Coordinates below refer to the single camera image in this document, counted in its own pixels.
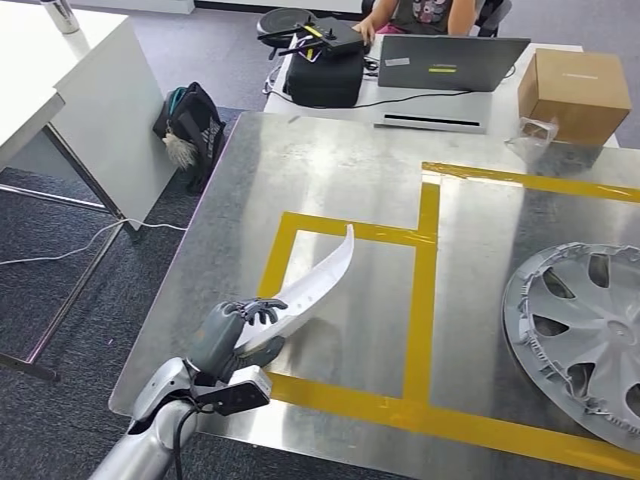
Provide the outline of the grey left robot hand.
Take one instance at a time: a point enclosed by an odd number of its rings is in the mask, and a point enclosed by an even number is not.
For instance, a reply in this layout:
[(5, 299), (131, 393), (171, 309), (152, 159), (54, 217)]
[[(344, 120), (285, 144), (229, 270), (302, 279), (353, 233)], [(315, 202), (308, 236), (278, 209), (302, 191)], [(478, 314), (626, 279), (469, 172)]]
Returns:
[(287, 304), (279, 299), (259, 297), (225, 301), (215, 306), (196, 331), (186, 355), (186, 362), (193, 371), (193, 382), (198, 386), (227, 384), (237, 370), (269, 365), (284, 347), (283, 337), (269, 339), (252, 353), (239, 352), (236, 342), (245, 326), (275, 324), (276, 311), (286, 308)]

